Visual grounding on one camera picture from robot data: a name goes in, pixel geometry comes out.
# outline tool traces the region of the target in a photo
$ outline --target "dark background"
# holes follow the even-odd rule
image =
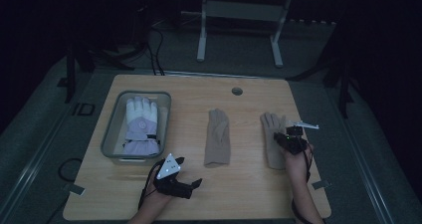
[[[128,41],[127,18],[139,8],[139,39]],[[0,131],[70,42],[78,45],[82,69],[89,72],[95,65],[82,41],[108,50],[142,44],[154,13],[177,26],[180,11],[200,10],[201,0],[0,0]],[[293,0],[289,18],[337,24],[324,55],[347,54],[356,88],[421,199],[422,0]]]

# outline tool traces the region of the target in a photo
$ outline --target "beige glove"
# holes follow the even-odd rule
[[[285,169],[285,158],[274,140],[274,133],[286,133],[286,116],[279,118],[274,113],[265,112],[261,115],[261,123],[264,127],[268,165],[274,169]]]
[[[209,112],[204,165],[230,163],[229,119],[218,109]]]

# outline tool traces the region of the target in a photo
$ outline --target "white triangle marker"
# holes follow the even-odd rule
[[[164,178],[178,171],[180,171],[180,166],[176,159],[174,159],[173,155],[169,153],[157,174],[157,179]]]

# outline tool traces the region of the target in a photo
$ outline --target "glove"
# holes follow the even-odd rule
[[[264,127],[268,165],[274,169],[285,169],[285,158],[274,140],[274,133],[286,132],[286,116],[278,118],[274,113],[265,112],[261,115],[261,123]]]
[[[124,154],[151,155],[159,152],[156,141],[157,104],[148,98],[135,97],[126,103],[126,144]]]
[[[230,163],[229,119],[223,111],[209,112],[204,165]]]

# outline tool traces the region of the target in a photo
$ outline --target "white glove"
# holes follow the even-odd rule
[[[151,155],[158,153],[157,104],[148,98],[135,97],[126,103],[126,145],[123,153],[130,155]]]

